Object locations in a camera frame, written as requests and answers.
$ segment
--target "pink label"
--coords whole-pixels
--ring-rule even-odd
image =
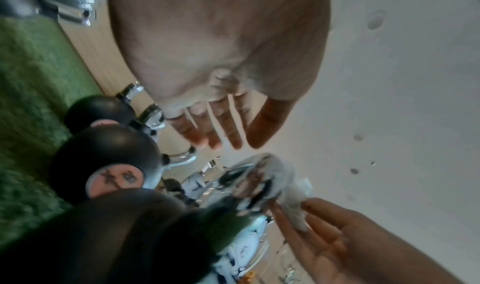
[[[113,119],[97,119],[90,124],[90,127],[101,126],[101,125],[118,125],[119,122]]]
[[[93,199],[119,189],[142,188],[144,182],[144,173],[137,167],[113,164],[92,174],[86,182],[85,190],[88,197]]]

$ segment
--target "green carpet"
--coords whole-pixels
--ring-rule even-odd
[[[98,93],[56,22],[0,17],[0,246],[70,207],[49,188],[48,165],[70,137],[68,107]]]

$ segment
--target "ceiling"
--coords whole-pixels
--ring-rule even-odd
[[[263,151],[477,282],[480,0],[332,2],[317,82]]]

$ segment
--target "person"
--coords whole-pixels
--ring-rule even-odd
[[[318,284],[460,284],[418,249],[363,214],[320,198],[302,203],[308,232],[295,230],[272,203],[293,254]]]
[[[262,147],[317,78],[330,0],[108,0],[111,28],[132,73],[171,125],[197,147]],[[250,91],[267,99],[252,120]]]

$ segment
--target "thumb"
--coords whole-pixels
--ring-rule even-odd
[[[296,101],[267,98],[246,131],[246,140],[254,149],[265,145],[282,128]]]

